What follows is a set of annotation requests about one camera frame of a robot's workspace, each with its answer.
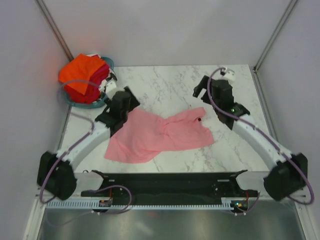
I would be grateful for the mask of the pink t shirt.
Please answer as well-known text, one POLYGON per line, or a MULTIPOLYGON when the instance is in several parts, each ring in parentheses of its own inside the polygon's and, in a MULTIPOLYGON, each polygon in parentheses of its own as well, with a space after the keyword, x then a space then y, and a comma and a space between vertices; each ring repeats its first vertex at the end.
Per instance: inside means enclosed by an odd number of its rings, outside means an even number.
POLYGON ((128 114, 127 122, 109 140, 107 160, 141 164, 161 152, 198 149, 214 143, 212 132, 202 125, 203 107, 163 118, 139 107, 128 114))

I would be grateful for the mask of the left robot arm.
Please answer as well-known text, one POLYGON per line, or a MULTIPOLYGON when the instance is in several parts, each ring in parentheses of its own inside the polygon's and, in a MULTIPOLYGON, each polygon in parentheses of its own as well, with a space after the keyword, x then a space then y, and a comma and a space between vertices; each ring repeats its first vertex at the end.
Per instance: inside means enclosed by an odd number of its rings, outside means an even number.
POLYGON ((42 154, 37 174, 39 200, 43 204, 53 199, 67 200, 76 190, 74 170, 98 145, 110 139, 127 122, 129 112, 140 105, 131 89, 116 87, 108 92, 106 107, 94 120, 71 112, 90 123, 89 131, 65 150, 42 154))

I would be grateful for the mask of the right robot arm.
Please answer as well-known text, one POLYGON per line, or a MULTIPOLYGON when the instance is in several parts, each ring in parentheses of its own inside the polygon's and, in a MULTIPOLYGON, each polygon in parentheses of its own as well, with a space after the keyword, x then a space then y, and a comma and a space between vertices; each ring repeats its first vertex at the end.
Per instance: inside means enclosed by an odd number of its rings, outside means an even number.
POLYGON ((203 76, 194 88, 193 96, 201 97, 211 104, 219 121, 245 140, 262 158, 267 173, 244 170, 238 172, 229 184, 229 191, 235 197, 247 190, 267 193, 280 201, 307 186, 308 160, 302 153, 294 154, 271 136, 264 133, 242 104, 234 101, 233 88, 226 79, 213 80, 203 76))

